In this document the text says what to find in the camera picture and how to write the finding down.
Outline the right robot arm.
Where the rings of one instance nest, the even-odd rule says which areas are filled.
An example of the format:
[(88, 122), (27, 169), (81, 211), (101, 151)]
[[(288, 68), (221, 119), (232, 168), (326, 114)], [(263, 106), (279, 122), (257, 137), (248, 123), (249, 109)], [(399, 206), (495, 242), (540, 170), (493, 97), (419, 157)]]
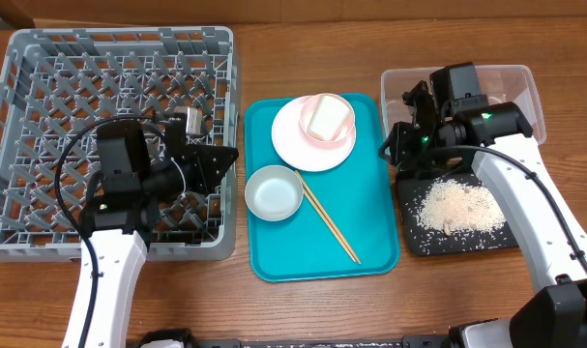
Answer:
[(402, 185), (459, 173), (493, 195), (534, 297), (509, 319), (452, 327), (436, 347), (587, 347), (587, 233), (546, 170), (545, 124), (523, 65), (461, 63), (381, 77), (379, 155)]

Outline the pale green cup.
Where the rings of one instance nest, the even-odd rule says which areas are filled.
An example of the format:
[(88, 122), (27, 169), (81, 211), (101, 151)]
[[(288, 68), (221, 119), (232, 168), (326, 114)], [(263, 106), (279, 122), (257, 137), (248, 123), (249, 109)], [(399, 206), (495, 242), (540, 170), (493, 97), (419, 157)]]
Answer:
[(351, 114), (339, 96), (319, 95), (314, 98), (307, 133), (320, 141), (336, 141)]

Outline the pink bowl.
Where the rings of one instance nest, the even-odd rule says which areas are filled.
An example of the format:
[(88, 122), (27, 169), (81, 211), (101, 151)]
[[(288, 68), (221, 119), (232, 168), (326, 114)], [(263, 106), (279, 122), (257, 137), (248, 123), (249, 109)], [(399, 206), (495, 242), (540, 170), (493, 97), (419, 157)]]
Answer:
[(302, 130), (318, 142), (338, 142), (354, 128), (355, 112), (351, 104), (340, 95), (317, 94), (302, 106)]

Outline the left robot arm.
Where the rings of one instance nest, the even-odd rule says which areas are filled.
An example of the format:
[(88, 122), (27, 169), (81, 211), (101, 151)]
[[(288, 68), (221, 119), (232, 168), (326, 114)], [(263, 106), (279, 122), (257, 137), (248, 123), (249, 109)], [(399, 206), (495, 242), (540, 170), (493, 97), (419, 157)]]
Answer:
[(87, 183), (85, 205), (63, 214), (81, 239), (81, 270), (63, 344), (123, 347), (134, 289), (161, 218), (160, 205), (187, 192), (213, 193), (239, 157), (236, 147), (191, 144), (191, 115), (166, 117), (159, 130), (149, 116), (101, 119), (67, 145), (66, 157), (89, 131), (101, 168)]

